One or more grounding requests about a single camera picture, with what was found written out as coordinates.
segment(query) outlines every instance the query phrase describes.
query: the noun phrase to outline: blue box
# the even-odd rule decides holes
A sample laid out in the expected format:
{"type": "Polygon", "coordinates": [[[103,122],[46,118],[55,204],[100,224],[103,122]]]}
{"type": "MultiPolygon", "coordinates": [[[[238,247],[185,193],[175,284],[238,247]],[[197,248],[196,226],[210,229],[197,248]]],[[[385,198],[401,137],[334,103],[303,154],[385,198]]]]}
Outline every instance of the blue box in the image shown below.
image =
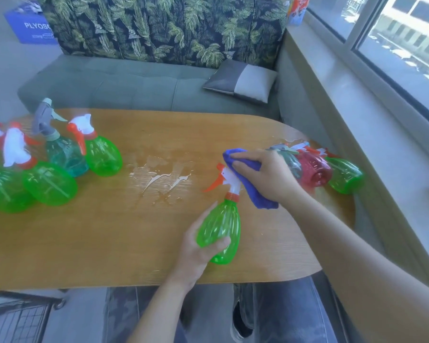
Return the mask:
{"type": "Polygon", "coordinates": [[[35,13],[27,3],[7,11],[5,18],[21,43],[58,44],[43,13],[35,13]]]}

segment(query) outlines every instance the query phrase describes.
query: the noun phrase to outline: sofa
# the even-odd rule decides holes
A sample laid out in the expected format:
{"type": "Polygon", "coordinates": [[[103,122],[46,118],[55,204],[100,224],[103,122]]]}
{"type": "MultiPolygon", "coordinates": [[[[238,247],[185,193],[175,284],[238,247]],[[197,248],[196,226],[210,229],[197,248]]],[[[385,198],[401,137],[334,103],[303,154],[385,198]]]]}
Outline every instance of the sofa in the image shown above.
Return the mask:
{"type": "Polygon", "coordinates": [[[273,69],[281,0],[39,0],[63,54],[18,90],[33,113],[107,108],[251,114],[280,120],[276,89],[255,104],[203,84],[226,59],[273,69]]]}

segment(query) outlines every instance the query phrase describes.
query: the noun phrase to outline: palm leaf pattern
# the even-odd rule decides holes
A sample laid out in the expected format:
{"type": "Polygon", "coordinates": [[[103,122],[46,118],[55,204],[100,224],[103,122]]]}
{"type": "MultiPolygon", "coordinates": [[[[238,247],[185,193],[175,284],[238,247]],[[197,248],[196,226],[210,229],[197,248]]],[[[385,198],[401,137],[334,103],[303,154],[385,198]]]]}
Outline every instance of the palm leaf pattern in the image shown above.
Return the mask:
{"type": "Polygon", "coordinates": [[[39,0],[63,52],[218,68],[272,68],[286,28],[280,0],[39,0]]]}

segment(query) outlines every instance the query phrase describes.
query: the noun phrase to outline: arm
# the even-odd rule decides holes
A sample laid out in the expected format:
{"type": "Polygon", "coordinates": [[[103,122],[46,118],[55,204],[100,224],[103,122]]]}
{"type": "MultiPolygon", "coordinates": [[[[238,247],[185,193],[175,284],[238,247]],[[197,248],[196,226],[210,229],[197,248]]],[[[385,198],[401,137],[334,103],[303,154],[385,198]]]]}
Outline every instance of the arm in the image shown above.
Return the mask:
{"type": "Polygon", "coordinates": [[[369,342],[429,342],[429,288],[370,247],[309,196],[280,155],[232,155],[260,161],[235,169],[298,223],[349,316],[369,342]]]}
{"type": "Polygon", "coordinates": [[[200,225],[214,207],[216,202],[184,234],[177,263],[157,289],[128,343],[173,342],[184,297],[202,276],[208,261],[230,243],[230,237],[205,248],[200,248],[195,242],[200,225]]]}

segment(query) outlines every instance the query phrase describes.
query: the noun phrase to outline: throw pillow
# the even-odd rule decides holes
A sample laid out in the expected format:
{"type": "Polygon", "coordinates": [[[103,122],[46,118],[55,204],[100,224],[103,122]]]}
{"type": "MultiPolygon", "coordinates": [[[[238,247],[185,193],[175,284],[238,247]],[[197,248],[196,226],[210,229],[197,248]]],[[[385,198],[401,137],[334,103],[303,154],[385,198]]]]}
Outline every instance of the throw pillow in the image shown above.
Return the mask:
{"type": "Polygon", "coordinates": [[[203,88],[252,101],[269,101],[275,71],[234,60],[225,60],[203,88]]]}

